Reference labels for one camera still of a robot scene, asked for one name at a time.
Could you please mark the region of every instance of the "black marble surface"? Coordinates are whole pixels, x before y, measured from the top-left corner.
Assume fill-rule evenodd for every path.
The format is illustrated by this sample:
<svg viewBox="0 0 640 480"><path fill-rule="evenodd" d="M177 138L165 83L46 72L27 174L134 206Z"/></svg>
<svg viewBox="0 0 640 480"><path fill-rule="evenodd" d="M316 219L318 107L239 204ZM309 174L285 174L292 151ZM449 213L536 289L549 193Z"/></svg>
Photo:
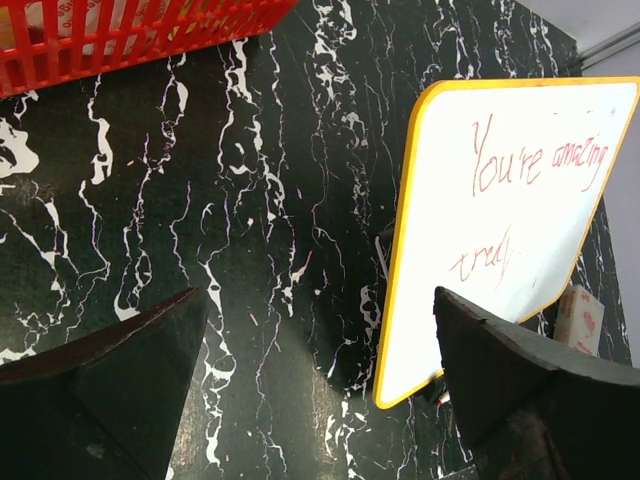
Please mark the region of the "black marble surface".
<svg viewBox="0 0 640 480"><path fill-rule="evenodd" d="M425 87L575 60L508 0L302 0L259 39L3 100L0 360L205 285L169 478L470 477L449 406L373 405L372 238ZM575 278L630 364L602 206Z"/></svg>

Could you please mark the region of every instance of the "red plastic basket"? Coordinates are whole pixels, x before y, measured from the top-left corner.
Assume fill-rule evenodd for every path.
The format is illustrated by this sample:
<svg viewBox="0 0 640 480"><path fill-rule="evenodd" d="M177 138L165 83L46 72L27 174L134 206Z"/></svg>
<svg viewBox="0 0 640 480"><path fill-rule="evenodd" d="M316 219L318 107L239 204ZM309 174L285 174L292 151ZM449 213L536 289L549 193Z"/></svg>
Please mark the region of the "red plastic basket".
<svg viewBox="0 0 640 480"><path fill-rule="evenodd" d="M298 0L0 0L0 97L271 30Z"/></svg>

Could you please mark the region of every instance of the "small whiteboard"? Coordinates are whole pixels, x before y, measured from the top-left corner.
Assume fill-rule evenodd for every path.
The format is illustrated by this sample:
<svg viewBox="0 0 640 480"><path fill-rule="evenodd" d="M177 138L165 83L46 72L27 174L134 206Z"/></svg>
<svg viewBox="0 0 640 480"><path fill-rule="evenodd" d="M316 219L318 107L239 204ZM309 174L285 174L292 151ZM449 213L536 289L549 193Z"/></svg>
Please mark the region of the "small whiteboard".
<svg viewBox="0 0 640 480"><path fill-rule="evenodd" d="M374 399L442 372L444 286L511 322L569 283L640 78L446 81L418 100L403 166Z"/></svg>

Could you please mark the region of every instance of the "yellow border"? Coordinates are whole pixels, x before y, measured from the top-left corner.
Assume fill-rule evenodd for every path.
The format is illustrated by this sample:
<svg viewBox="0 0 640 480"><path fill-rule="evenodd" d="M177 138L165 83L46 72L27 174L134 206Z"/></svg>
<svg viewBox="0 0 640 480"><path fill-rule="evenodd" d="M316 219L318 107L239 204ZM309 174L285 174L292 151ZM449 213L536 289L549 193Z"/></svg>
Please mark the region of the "yellow border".
<svg viewBox="0 0 640 480"><path fill-rule="evenodd" d="M381 399L382 394L382 385L384 384L384 374L385 367L387 363L387 354L388 354L388 345L391 339L391 318L389 318L389 312L393 311L393 305L395 303L396 290L398 288L397 279L395 278L395 271L400 267L400 261L402 252L404 247L404 236L407 229L407 211L408 205L407 201L409 198L408 192L411 191L413 186L413 173L415 170L415 155L418 147L418 139L420 136L420 131L422 129L422 119L424 118L424 111L428 108L428 106L433 102L433 100L442 92L446 91L454 91L454 90L483 90L488 88L519 88L519 87L548 87L548 86L559 86L559 85L600 85L600 84L616 84L616 83L635 83L637 86L636 91L636 99L633 105L633 109L631 110L631 114L627 119L627 124L624 127L622 135L620 136L620 141L618 142L618 146L614 153L613 159L611 160L611 164L609 166L609 170L607 171L607 176L602 185L602 189L598 194L598 200L595 203L594 209L591 212L591 218L587 223L587 227L582 235L582 240L580 242L580 248L576 252L576 257L574 259L574 265L578 261L578 256L582 251L582 246L587 238L587 234L589 232L589 228L591 227L591 223L593 222L593 217L595 216L596 209L598 208L598 204L600 203L600 199L602 198L602 194L604 193L604 189L609 181L609 176L611 175L611 170L613 169L613 165L615 164L616 158L618 157L618 152L620 151L620 147L622 145L622 141L624 140L627 130L629 128L629 124L631 123L631 119L633 118L633 114L635 112L636 106L638 105L638 99L640 98L640 77L601 77L601 78L533 78L533 79L502 79L502 80L444 80L440 82L436 82L427 88L415 106L413 107L413 111L411 112L411 118L409 120L409 131L407 134L407 143L405 147L405 156L404 156L404 164L402 166L402 180L400 185L400 196L398 199L398 213L396 214L396 224L393 234L393 246L391 253L391 264L389 268L389 285L387 286L387 295L385 300L385 308L384 314L382 317L382 331L380 335L380 347L378 350L378 360L376 365L376 376L374 380L373 386L373 397L376 405L379 408L386 409L391 408L394 405L398 404L405 398L413 395L421 388L424 388L429 383L431 383L436 378L442 376L444 374L443 370L440 370L437 374L428 378L424 383L418 385L413 390L407 392L403 396L391 401L391 402L383 402ZM558 293L558 295L548 304L541 306L536 309L534 312L526 315L522 319L518 320L517 323L521 323L533 315L537 314L541 310L544 310L549 305L553 304L560 298L562 292L567 287L569 282L571 281L571 273L567 277L564 288Z"/></svg>

